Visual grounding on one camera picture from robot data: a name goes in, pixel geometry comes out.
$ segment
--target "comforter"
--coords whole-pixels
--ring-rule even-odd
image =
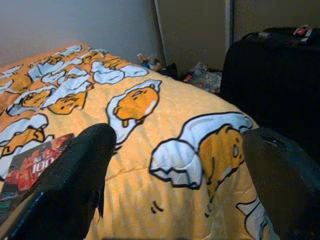
[[[80,43],[0,68],[3,179],[13,156],[97,123],[117,145],[87,239],[269,238],[242,150],[256,125],[235,106]]]

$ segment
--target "magazine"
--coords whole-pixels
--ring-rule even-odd
[[[13,157],[0,194],[0,224],[19,205],[22,196],[40,174],[65,150],[73,134],[67,134]]]

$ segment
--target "yellow comforter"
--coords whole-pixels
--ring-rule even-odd
[[[88,239],[269,237],[242,151],[255,124],[235,106],[85,44],[0,68],[2,178],[14,155],[96,123],[117,146]]]

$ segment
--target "black suitcase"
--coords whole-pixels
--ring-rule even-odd
[[[320,30],[307,41],[293,37],[294,31],[270,28],[232,45],[220,96],[320,163]]]

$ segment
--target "gray wall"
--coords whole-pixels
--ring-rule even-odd
[[[319,0],[234,0],[234,40],[270,27],[320,28]]]
[[[0,0],[0,66],[80,42],[131,62],[159,54],[152,0]]]
[[[198,61],[222,70],[225,60],[224,0],[158,0],[167,64],[181,74]]]

